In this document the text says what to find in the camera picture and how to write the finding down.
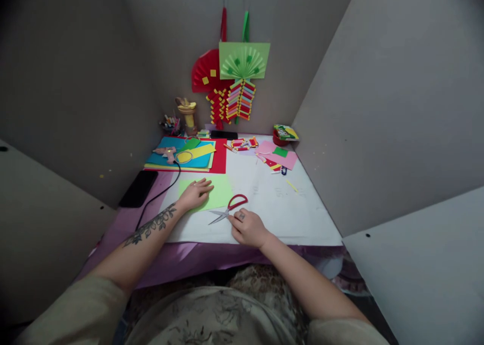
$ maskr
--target scissors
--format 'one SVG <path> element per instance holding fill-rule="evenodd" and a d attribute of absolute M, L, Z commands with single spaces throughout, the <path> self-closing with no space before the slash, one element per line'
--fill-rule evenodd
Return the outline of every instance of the scissors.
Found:
<path fill-rule="evenodd" d="M 236 198 L 236 197 L 242 197 L 244 198 L 242 201 L 238 202 L 238 203 L 235 203 L 233 205 L 231 205 L 232 201 Z M 218 221 L 221 221 L 222 219 L 225 219 L 226 217 L 228 217 L 228 212 L 231 211 L 232 209 L 235 209 L 236 207 L 238 206 L 241 206 L 242 204 L 245 204 L 249 202 L 247 197 L 245 197 L 245 195 L 242 195 L 242 194 L 237 194 L 235 196 L 233 196 L 230 201 L 228 202 L 228 205 L 227 205 L 227 210 L 225 210 L 224 212 L 221 212 L 221 211 L 215 211 L 215 210 L 210 210 L 210 212 L 214 213 L 214 214 L 217 214 L 217 215 L 220 215 L 218 218 L 216 218 L 213 222 L 211 222 L 210 224 L 213 224 L 213 223 L 216 223 Z"/>

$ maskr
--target black phone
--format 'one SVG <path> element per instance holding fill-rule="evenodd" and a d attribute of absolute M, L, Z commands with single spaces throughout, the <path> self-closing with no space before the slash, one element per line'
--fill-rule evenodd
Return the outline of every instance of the black phone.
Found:
<path fill-rule="evenodd" d="M 210 132 L 210 138 L 225 138 L 228 140 L 238 139 L 237 132 L 225 132 L 225 131 L 212 131 Z"/>
<path fill-rule="evenodd" d="M 157 177 L 157 171 L 140 171 L 119 202 L 119 206 L 141 207 Z"/>

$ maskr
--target purple tablecloth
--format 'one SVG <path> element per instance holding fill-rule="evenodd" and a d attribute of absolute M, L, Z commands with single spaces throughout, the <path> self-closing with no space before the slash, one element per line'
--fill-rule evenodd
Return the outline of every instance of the purple tablecloth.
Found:
<path fill-rule="evenodd" d="M 163 191 L 171 182 L 172 172 L 159 172 L 146 202 Z M 142 224 L 155 217 L 160 211 L 165 194 L 154 200 L 145 210 Z M 83 278 L 124 239 L 133 233 L 143 207 L 120 208 L 114 223 L 104 233 L 96 251 L 89 257 L 76 280 Z M 291 246 L 298 254 L 330 258 L 342 255 L 343 247 Z M 137 288 L 171 282 L 177 279 L 227 269 L 247 263 L 269 263 L 258 249 L 237 244 L 210 243 L 167 243 L 146 271 Z"/>

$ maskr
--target green paper square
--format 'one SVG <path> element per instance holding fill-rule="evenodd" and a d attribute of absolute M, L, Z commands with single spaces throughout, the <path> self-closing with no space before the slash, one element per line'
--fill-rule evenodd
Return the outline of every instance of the green paper square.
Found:
<path fill-rule="evenodd" d="M 224 211 L 227 208 L 228 202 L 233 196 L 232 192 L 232 185 L 228 179 L 227 175 L 214 175 L 214 176 L 207 176 L 207 180 L 212 180 L 211 185 L 214 186 L 212 191 L 210 191 L 208 200 L 203 203 L 203 205 L 199 206 L 198 208 L 192 209 L 189 212 L 197 212 L 203 210 L 210 210 L 219 207 L 225 206 L 225 208 L 221 211 Z M 178 197 L 180 197 L 191 184 L 193 180 L 180 180 L 180 186 L 178 189 Z"/>
<path fill-rule="evenodd" d="M 183 151 L 186 151 L 188 149 L 194 149 L 196 148 L 199 144 L 200 144 L 200 140 L 198 138 L 192 138 L 191 140 L 188 140 L 185 144 L 185 146 L 183 146 L 180 151 L 178 152 L 183 152 Z"/>
<path fill-rule="evenodd" d="M 276 154 L 276 155 L 279 155 L 281 157 L 286 157 L 288 151 L 285 150 L 284 148 L 276 147 L 276 149 L 274 150 L 273 153 Z"/>
<path fill-rule="evenodd" d="M 220 79 L 263 79 L 271 44 L 219 42 Z"/>

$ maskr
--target green ribbon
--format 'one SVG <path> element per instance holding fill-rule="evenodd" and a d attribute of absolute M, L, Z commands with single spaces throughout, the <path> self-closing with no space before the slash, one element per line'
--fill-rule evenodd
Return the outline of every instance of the green ribbon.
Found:
<path fill-rule="evenodd" d="M 249 11 L 244 16 L 244 29 L 242 30 L 242 42 L 249 42 Z"/>

